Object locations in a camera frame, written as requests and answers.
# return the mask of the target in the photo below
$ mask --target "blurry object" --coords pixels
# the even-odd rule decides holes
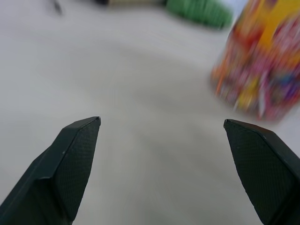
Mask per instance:
[[[242,185],[264,225],[300,224],[300,159],[272,131],[225,120]]]
[[[196,23],[223,28],[229,27],[233,12],[218,0],[168,0],[167,9]]]
[[[52,1],[54,10],[55,10],[59,15],[62,15],[62,8],[61,8],[61,5],[60,5],[60,3],[58,2],[58,0],[51,0],[51,1]]]
[[[94,0],[100,5],[164,3],[164,0]]]
[[[28,167],[0,206],[0,225],[69,225],[93,163],[100,118],[63,128]]]
[[[211,74],[217,96],[266,120],[282,118],[299,101],[299,11],[298,0],[248,2]],[[236,98],[229,101],[224,87]]]

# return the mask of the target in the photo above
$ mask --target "textured rubber pad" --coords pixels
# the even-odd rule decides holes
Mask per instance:
[[[225,121],[224,127],[238,175],[251,203],[264,224],[273,224],[293,197],[294,175],[259,131],[230,120]]]
[[[0,206],[0,225],[70,225],[93,162],[100,118],[63,128]]]

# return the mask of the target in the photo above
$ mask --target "green container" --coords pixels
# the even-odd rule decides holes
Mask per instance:
[[[218,0],[168,0],[167,9],[195,23],[223,28],[233,21],[233,12]]]

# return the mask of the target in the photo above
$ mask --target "colorful box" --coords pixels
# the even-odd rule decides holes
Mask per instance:
[[[250,0],[211,80],[235,109],[284,116],[300,98],[300,0]]]

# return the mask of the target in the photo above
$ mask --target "white floor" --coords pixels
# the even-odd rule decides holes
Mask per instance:
[[[259,225],[208,76],[227,32],[156,7],[0,2],[0,202],[65,125],[100,115],[74,225]],[[295,151],[299,116],[276,131]]]

